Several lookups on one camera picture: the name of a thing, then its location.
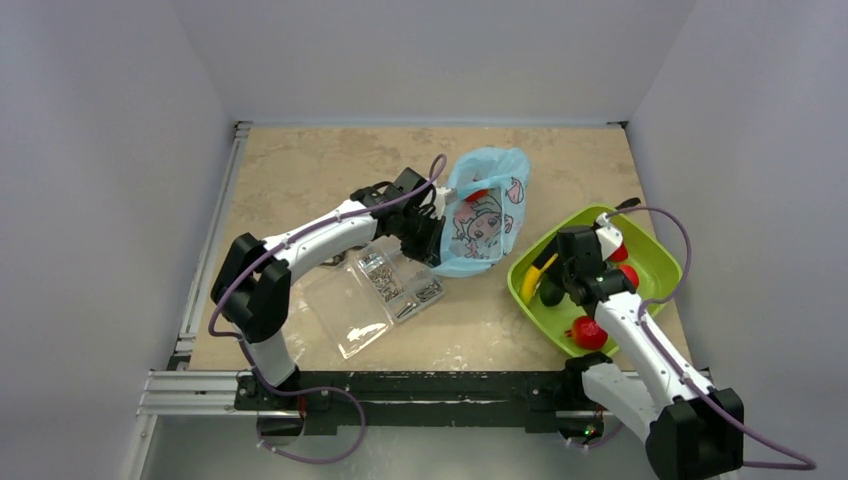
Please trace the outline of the yellow fake banana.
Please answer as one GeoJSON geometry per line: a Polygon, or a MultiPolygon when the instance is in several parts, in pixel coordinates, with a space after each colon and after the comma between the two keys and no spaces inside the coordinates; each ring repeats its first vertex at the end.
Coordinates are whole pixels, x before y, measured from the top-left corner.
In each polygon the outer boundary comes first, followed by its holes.
{"type": "Polygon", "coordinates": [[[546,273],[546,271],[539,272],[533,267],[533,261],[531,262],[522,279],[519,289],[519,298],[524,305],[529,305],[531,303],[532,298],[541,282],[542,276],[546,273]]]}

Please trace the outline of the dark green fake avocado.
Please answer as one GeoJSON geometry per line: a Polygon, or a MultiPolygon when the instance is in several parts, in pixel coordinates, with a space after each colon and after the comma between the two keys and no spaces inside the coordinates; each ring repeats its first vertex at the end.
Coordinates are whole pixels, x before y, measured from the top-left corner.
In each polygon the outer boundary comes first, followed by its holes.
{"type": "Polygon", "coordinates": [[[556,307],[563,301],[566,290],[549,277],[544,277],[539,284],[537,294],[543,306],[556,307]]]}

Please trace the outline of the red fake strawberry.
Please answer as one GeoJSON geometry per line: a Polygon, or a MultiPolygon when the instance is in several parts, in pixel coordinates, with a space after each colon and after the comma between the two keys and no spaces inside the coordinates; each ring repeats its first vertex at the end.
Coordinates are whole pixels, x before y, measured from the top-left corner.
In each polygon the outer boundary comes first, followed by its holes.
{"type": "Polygon", "coordinates": [[[617,268],[623,273],[634,288],[639,288],[641,282],[639,274],[631,265],[619,264],[617,268]]]}

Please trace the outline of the light blue plastic bag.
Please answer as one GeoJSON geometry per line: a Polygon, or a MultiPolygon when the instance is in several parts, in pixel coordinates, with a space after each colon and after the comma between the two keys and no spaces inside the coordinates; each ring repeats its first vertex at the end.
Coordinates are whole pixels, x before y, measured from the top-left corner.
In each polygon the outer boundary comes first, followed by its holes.
{"type": "Polygon", "coordinates": [[[431,271],[441,277],[481,274],[513,249],[524,224],[531,162],[519,148],[481,147],[462,155],[447,182],[458,200],[444,211],[442,263],[431,271]],[[488,189],[476,202],[464,199],[488,189]]]}

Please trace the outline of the red fake apple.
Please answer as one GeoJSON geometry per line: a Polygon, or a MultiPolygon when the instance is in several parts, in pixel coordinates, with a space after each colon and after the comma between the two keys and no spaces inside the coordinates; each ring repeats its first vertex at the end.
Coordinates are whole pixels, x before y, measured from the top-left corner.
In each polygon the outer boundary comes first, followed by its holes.
{"type": "Polygon", "coordinates": [[[589,316],[576,318],[566,336],[577,347],[592,351],[602,349],[608,340],[608,334],[589,316]]]}

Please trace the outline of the red orange fake fruit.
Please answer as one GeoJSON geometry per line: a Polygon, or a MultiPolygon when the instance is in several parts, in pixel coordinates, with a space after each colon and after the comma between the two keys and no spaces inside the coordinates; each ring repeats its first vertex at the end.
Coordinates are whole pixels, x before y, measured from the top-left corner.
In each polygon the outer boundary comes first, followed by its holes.
{"type": "Polygon", "coordinates": [[[623,263],[629,258],[629,251],[624,243],[622,243],[608,258],[613,263],[623,263]]]}

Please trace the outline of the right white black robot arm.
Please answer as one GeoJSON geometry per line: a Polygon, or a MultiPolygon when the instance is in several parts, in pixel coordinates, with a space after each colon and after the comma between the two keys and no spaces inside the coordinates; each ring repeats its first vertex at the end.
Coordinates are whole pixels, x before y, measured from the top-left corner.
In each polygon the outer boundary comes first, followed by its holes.
{"type": "Polygon", "coordinates": [[[600,354],[586,355],[562,379],[564,399],[576,407],[593,401],[610,410],[643,442],[660,479],[710,479],[740,469],[744,440],[734,424],[744,419],[741,398],[731,389],[716,389],[658,330],[636,285],[608,261],[622,241],[611,224],[567,226],[553,237],[556,258],[548,278],[608,334],[638,373],[630,380],[600,354]]]}

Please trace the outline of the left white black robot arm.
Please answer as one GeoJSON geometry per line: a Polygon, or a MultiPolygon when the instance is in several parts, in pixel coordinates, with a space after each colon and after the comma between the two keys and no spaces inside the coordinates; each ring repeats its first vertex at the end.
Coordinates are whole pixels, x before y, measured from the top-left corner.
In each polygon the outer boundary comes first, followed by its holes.
{"type": "Polygon", "coordinates": [[[259,395],[272,408],[292,405],[299,369],[282,333],[291,289],[306,273],[333,256],[394,237],[404,254],[428,266],[439,263],[444,207],[454,192],[405,168],[393,181],[355,190],[329,213],[288,232],[259,239],[238,236],[213,282],[214,304],[208,331],[222,336],[219,318],[230,323],[229,336],[243,350],[260,381],[259,395]]]}

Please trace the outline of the black metal clamp tool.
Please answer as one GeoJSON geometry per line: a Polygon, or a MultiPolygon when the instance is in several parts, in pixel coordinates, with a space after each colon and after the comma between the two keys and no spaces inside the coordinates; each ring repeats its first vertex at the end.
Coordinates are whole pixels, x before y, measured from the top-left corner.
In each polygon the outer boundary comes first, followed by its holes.
{"type": "Polygon", "coordinates": [[[346,259],[348,257],[348,253],[349,253],[348,250],[344,250],[344,251],[342,251],[338,254],[335,254],[332,257],[330,257],[329,259],[321,262],[320,266],[321,267],[335,267],[335,266],[341,265],[346,261],[346,259]]]}

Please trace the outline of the black yellow screwdriver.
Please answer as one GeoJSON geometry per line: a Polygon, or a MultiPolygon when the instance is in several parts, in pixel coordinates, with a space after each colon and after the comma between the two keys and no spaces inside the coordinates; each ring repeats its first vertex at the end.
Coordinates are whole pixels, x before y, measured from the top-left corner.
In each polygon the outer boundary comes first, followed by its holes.
{"type": "Polygon", "coordinates": [[[639,206],[641,204],[642,204],[642,200],[639,197],[631,197],[629,199],[624,200],[620,204],[618,204],[615,207],[615,209],[620,211],[620,210],[625,210],[625,209],[628,209],[628,208],[633,208],[633,207],[639,206]]]}

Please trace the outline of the clear plastic screw box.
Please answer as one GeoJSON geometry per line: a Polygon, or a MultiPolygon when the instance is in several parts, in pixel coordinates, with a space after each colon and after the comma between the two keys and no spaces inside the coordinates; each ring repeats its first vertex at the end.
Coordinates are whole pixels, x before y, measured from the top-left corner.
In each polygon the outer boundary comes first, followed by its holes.
{"type": "Polygon", "coordinates": [[[382,238],[344,259],[304,288],[306,304],[340,356],[348,360],[438,302],[443,282],[382,238]]]}

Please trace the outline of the lime green plastic tray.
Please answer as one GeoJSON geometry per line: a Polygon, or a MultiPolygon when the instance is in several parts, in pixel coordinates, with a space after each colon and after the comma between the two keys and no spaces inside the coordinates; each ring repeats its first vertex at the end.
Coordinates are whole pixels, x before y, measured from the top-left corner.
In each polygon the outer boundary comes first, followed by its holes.
{"type": "MultiPolygon", "coordinates": [[[[593,352],[579,348],[566,336],[572,322],[580,316],[588,316],[584,308],[574,304],[568,296],[556,307],[545,307],[541,304],[537,290],[529,305],[524,305],[519,298],[522,279],[531,262],[540,253],[548,241],[556,237],[559,229],[569,226],[589,225],[601,213],[608,213],[613,208],[608,205],[594,204],[584,207],[571,214],[565,220],[553,227],[548,233],[523,253],[510,267],[507,273],[507,286],[514,300],[525,317],[535,325],[556,347],[570,357],[578,357],[593,352]]],[[[662,298],[672,292],[682,277],[682,268],[677,260],[656,241],[653,234],[637,225],[627,216],[617,216],[613,224],[622,232],[624,244],[629,251],[629,258],[623,263],[631,265],[639,274],[640,286],[637,292],[642,298],[662,298]]],[[[608,356],[613,356],[619,350],[618,345],[608,335],[608,340],[600,350],[608,356]]]]}

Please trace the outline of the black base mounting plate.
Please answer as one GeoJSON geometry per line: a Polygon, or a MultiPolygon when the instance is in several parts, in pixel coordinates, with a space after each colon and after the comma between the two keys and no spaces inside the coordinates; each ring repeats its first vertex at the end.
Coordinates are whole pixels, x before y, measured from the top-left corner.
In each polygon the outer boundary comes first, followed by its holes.
{"type": "Polygon", "coordinates": [[[518,428],[591,442],[613,418],[555,371],[303,371],[275,392],[252,374],[236,381],[236,410],[290,414],[306,435],[366,424],[518,428]]]}

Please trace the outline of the aluminium front rail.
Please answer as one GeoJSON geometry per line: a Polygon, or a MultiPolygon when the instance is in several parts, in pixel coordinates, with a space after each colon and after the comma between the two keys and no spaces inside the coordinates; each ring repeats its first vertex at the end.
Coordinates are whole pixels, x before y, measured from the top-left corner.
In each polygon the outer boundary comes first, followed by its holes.
{"type": "MultiPolygon", "coordinates": [[[[580,388],[577,373],[565,369],[580,388]]],[[[144,413],[156,415],[218,415],[218,414],[257,414],[238,411],[234,407],[238,375],[241,372],[213,371],[166,371],[151,374],[141,401],[144,413]]],[[[630,380],[637,379],[633,372],[623,372],[630,380]]]]}

